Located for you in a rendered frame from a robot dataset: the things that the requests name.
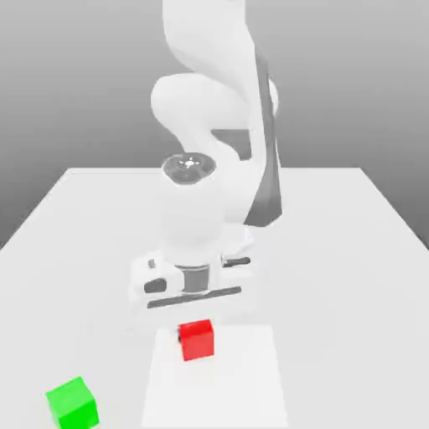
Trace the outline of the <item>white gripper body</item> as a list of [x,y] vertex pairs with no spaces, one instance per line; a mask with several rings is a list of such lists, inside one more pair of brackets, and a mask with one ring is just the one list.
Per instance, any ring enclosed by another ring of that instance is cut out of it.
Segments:
[[256,288],[245,284],[240,293],[222,297],[183,302],[162,308],[147,308],[137,304],[132,309],[133,327],[177,327],[210,319],[216,323],[251,313],[256,307]]

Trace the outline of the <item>small red cube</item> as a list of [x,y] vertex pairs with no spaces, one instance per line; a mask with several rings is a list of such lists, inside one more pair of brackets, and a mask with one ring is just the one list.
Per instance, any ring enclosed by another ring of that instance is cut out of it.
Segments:
[[201,359],[215,353],[215,336],[209,319],[178,326],[178,340],[184,361]]

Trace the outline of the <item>small green cube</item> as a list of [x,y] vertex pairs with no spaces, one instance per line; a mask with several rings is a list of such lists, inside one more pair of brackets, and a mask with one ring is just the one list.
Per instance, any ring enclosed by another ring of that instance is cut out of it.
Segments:
[[45,395],[56,429],[93,429],[100,423],[96,399],[80,376]]

